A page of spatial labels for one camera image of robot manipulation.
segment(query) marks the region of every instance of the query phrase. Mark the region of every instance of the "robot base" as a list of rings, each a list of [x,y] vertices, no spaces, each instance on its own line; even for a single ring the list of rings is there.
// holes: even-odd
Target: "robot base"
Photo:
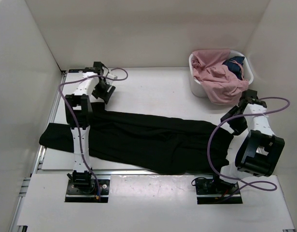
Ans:
[[[72,180],[68,181],[65,202],[87,202],[87,203],[107,203],[109,201],[110,180],[99,179],[101,191],[100,201],[95,196],[95,183],[91,179],[92,188],[77,188],[74,186]]]
[[[196,178],[194,183],[198,204],[242,204],[240,192],[226,201],[222,201],[238,189],[237,184],[227,188],[226,186],[220,186],[220,184],[217,185],[213,179],[201,177]]]

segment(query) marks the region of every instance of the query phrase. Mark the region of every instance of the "pink cloth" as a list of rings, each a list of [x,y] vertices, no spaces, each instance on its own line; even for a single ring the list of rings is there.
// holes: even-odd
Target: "pink cloth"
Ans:
[[[211,102],[235,105],[248,89],[248,80],[240,80],[222,63],[229,49],[198,50],[192,53],[193,76],[201,82]]]

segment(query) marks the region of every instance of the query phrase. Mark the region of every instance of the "black garment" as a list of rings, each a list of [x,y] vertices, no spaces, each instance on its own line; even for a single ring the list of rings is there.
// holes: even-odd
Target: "black garment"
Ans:
[[[238,64],[240,64],[240,65],[243,66],[244,59],[245,59],[245,57],[238,57],[238,56],[237,57],[232,57],[230,59],[227,59],[222,64],[226,65],[228,67],[229,71],[233,72],[236,75],[236,77],[242,81],[242,78],[241,78],[241,68],[240,68],[240,66],[238,66],[235,63],[232,63],[231,61],[234,60]]]
[[[206,155],[215,125],[206,121],[108,112],[93,103],[89,155],[103,160],[141,166],[163,174],[212,172]],[[220,169],[233,135],[219,129],[212,140],[211,157]],[[51,123],[40,138],[45,147],[73,152],[68,125]]]

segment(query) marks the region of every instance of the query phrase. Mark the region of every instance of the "laundry basket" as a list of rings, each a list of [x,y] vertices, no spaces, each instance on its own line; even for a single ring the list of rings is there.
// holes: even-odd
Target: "laundry basket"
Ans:
[[[231,50],[228,58],[232,58],[235,56],[245,57],[242,53],[240,53],[238,51]],[[201,82],[193,77],[193,71],[192,71],[192,65],[191,65],[192,58],[193,58],[193,54],[191,54],[189,56],[189,68],[190,68],[190,74],[191,74],[189,77],[189,81],[190,81],[191,91],[197,97],[202,97],[202,98],[207,97],[207,94],[206,94],[205,90],[203,89]],[[249,63],[248,63],[248,60],[246,57],[244,59],[243,68],[244,68],[244,79],[248,80],[249,84],[251,84],[254,81],[254,75],[251,72],[251,69],[250,69],[250,66],[249,66]]]

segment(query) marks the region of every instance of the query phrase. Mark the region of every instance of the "dark blue garment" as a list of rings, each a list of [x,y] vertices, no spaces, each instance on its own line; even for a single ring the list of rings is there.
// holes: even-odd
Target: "dark blue garment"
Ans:
[[[239,63],[243,66],[244,59],[245,59],[245,57],[232,57],[230,59],[227,59],[222,64],[226,65],[229,68],[229,71],[233,72],[237,76],[238,79],[242,80],[240,67],[237,64],[232,63],[230,61],[235,60],[237,63]]]

